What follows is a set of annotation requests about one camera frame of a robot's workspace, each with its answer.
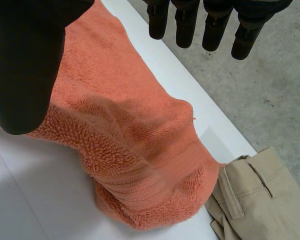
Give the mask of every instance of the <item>khaki fabric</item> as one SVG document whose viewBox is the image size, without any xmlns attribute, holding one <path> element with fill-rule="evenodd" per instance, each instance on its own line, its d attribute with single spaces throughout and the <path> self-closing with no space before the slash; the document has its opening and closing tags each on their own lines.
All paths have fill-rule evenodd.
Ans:
<svg viewBox="0 0 300 240">
<path fill-rule="evenodd" d="M 221 240 L 300 240 L 300 188 L 273 147 L 220 168 L 205 207 Z"/>
</svg>

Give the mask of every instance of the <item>belt loop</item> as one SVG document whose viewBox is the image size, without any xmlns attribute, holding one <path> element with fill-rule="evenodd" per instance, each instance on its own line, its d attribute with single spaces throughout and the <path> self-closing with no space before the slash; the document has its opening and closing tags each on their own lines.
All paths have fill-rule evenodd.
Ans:
<svg viewBox="0 0 300 240">
<path fill-rule="evenodd" d="M 220 168 L 218 181 L 220 184 L 222 195 L 224 197 L 225 203 L 228 207 L 232 219 L 236 220 L 244 217 L 244 211 L 242 210 L 241 205 L 238 199 L 236 198 L 234 191 L 231 188 L 231 184 L 229 182 L 229 178 L 227 176 L 225 167 Z"/>
</svg>

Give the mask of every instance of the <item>gray floor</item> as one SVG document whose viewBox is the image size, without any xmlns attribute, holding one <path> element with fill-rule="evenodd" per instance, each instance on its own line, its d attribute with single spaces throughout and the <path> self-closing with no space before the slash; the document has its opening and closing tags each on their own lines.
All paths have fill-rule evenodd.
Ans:
<svg viewBox="0 0 300 240">
<path fill-rule="evenodd" d="M 142 0 L 129 2 L 148 21 Z M 276 146 L 300 184 L 300 0 L 264 26 L 243 61 L 231 57 L 239 25 L 235 13 L 219 49 L 210 54 L 201 47 L 207 16 L 203 7 L 188 49 L 175 43 L 174 13 L 170 6 L 164 43 L 257 151 Z"/>
</svg>

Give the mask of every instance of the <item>white table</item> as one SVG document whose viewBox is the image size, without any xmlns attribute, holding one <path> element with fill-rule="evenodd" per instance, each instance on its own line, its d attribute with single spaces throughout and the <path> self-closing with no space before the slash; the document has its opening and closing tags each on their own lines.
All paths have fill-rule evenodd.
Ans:
<svg viewBox="0 0 300 240">
<path fill-rule="evenodd" d="M 166 91 L 190 102 L 196 132 L 219 162 L 256 152 L 126 0 L 102 0 Z M 136 232 L 100 213 L 77 153 L 0 131 L 0 240 L 216 240 L 203 207 L 175 226 Z"/>
</svg>

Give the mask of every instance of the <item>orange towel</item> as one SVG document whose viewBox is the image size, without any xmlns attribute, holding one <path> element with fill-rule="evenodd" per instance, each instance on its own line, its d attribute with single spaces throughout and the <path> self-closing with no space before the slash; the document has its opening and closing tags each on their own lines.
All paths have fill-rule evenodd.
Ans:
<svg viewBox="0 0 300 240">
<path fill-rule="evenodd" d="M 98 208 L 138 230 L 190 218 L 218 177 L 191 105 L 165 92 L 99 0 L 66 29 L 47 116 L 28 136 L 76 149 Z"/>
</svg>

